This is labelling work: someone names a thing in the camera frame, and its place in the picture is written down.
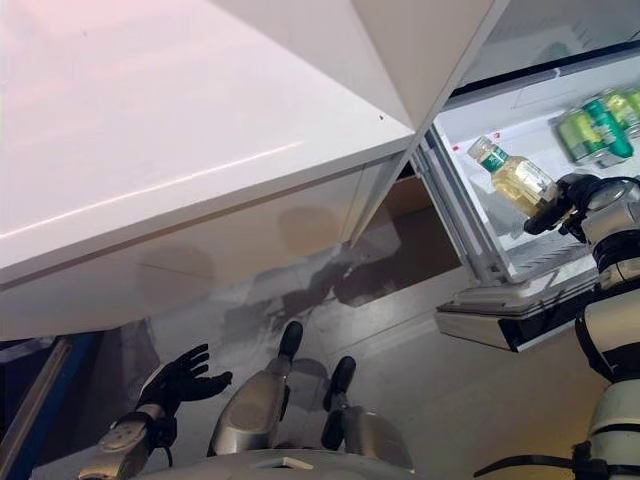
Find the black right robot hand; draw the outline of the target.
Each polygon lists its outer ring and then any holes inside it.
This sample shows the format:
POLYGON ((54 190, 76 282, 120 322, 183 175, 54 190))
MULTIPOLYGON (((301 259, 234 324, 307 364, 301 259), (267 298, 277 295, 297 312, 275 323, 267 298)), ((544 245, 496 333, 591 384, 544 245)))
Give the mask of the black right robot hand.
POLYGON ((592 174, 568 174, 555 183, 554 197, 524 223, 524 231, 539 235, 559 228, 561 235, 571 234, 586 244, 582 221, 595 187, 601 178, 592 174))

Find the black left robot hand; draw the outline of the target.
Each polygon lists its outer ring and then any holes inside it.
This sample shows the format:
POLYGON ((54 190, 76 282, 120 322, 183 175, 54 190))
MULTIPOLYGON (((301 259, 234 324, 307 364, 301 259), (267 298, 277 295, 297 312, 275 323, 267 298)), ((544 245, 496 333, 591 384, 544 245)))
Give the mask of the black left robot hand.
POLYGON ((226 371, 206 376, 208 349, 208 344, 198 345, 160 367, 143 385, 136 408, 156 405, 166 416, 174 416, 183 402, 205 400, 223 392, 231 384, 233 374, 226 371))

